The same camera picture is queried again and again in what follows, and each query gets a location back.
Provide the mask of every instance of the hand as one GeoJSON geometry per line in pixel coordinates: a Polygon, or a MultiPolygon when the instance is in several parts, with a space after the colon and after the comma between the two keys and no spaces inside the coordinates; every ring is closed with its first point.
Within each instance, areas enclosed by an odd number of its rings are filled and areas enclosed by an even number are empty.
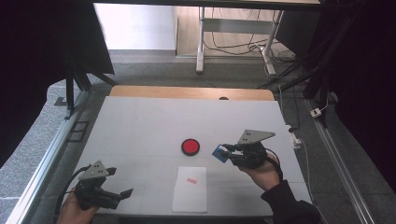
{"type": "Polygon", "coordinates": [[[93,215],[99,209],[97,206],[92,206],[88,210],[82,210],[79,206],[78,199],[74,192],[70,192],[62,205],[61,214],[56,221],[57,224],[73,223],[73,224],[90,224],[93,215]]]}
{"type": "MultiPolygon", "coordinates": [[[[268,157],[279,163],[274,155],[268,154],[268,157]]],[[[241,166],[238,166],[238,168],[240,171],[250,175],[254,183],[256,183],[260,188],[265,191],[273,188],[280,183],[276,168],[269,161],[265,161],[263,165],[259,166],[254,170],[241,166]]]]}

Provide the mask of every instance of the white paper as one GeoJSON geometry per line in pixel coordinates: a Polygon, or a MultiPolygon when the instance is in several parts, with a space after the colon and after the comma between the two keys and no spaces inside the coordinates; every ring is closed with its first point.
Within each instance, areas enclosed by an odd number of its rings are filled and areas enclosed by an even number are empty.
{"type": "Polygon", "coordinates": [[[173,212],[206,213],[206,167],[179,166],[173,212]]]}

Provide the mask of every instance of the red button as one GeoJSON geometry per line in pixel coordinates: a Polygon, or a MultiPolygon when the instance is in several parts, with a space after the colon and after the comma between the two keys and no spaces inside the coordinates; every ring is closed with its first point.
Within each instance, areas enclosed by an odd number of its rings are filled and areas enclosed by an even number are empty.
{"type": "Polygon", "coordinates": [[[194,156],[198,153],[199,151],[199,143],[197,140],[189,138],[186,139],[182,144],[181,144],[181,150],[183,151],[184,154],[187,156],[194,156]]]}

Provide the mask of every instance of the white wall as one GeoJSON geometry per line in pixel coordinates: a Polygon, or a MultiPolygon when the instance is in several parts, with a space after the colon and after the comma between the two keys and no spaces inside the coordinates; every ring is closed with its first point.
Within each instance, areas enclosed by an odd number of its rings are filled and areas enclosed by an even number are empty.
{"type": "Polygon", "coordinates": [[[176,49],[173,7],[94,5],[108,49],[176,49]]]}

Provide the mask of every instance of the gray floor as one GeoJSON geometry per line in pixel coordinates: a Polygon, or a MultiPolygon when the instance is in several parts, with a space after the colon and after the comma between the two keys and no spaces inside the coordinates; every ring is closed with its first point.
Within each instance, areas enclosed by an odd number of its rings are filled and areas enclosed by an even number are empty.
{"type": "MultiPolygon", "coordinates": [[[[112,51],[112,61],[116,71],[114,79],[124,85],[256,89],[269,80],[269,77],[263,72],[261,60],[205,59],[205,71],[202,75],[195,74],[194,59],[176,58],[167,53],[141,51],[137,54],[130,54],[112,51]]],[[[276,66],[277,71],[284,68],[285,65],[282,64],[276,66]]],[[[291,76],[299,74],[300,71],[296,71],[291,76]]],[[[289,80],[289,78],[282,78],[269,88],[276,89],[279,83],[289,80]]],[[[25,223],[52,222],[56,196],[62,190],[66,179],[74,171],[96,115],[111,89],[98,78],[91,77],[91,81],[92,90],[89,93],[89,101],[86,105],[82,105],[85,108],[84,113],[78,118],[79,122],[88,122],[86,134],[83,136],[81,133],[69,134],[69,139],[76,140],[80,137],[82,139],[81,141],[67,141],[64,144],[61,156],[58,157],[49,177],[38,192],[25,223]]],[[[301,97],[303,88],[304,84],[295,87],[296,97],[294,97],[293,90],[283,92],[282,106],[285,120],[291,126],[297,127],[297,116],[300,119],[300,129],[295,133],[297,137],[304,140],[306,151],[301,148],[295,150],[295,153],[305,180],[308,179],[309,173],[310,187],[315,203],[328,223],[361,223],[332,165],[314,121],[309,116],[304,99],[301,97]],[[306,153],[309,171],[307,170],[306,153]]],[[[64,82],[49,88],[48,101],[42,114],[14,155],[0,170],[2,179],[0,183],[0,223],[7,221],[65,116],[65,107],[54,105],[59,97],[64,97],[64,82]]],[[[276,99],[280,102],[280,95],[276,95],[276,99]]],[[[333,107],[334,104],[331,101],[327,115],[328,130],[368,204],[375,223],[396,223],[395,194],[358,142],[338,120],[333,112],[333,107]]],[[[114,223],[116,221],[114,217],[101,217],[96,218],[93,223],[114,223]]]]}

